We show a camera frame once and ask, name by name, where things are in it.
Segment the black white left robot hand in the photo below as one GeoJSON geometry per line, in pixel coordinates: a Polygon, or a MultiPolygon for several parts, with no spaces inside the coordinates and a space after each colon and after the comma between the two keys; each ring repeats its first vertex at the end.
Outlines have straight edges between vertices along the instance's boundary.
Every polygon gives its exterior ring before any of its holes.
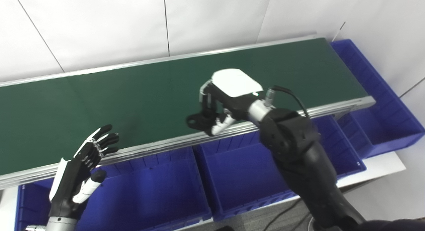
{"type": "Polygon", "coordinates": [[[72,159],[61,159],[49,193],[49,217],[81,219],[88,199],[75,202],[74,197],[80,194],[101,159],[118,151],[113,145],[118,143],[119,134],[110,133],[112,128],[111,124],[98,128],[82,142],[72,159]]]}

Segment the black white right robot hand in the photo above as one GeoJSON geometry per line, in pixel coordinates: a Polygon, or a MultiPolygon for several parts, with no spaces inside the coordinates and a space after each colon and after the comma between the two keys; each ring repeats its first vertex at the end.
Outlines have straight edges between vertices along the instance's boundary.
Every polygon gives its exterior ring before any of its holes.
{"type": "Polygon", "coordinates": [[[215,136],[236,121],[248,121],[249,108],[263,92],[261,84],[240,69],[214,72],[200,88],[202,131],[215,136]]]}

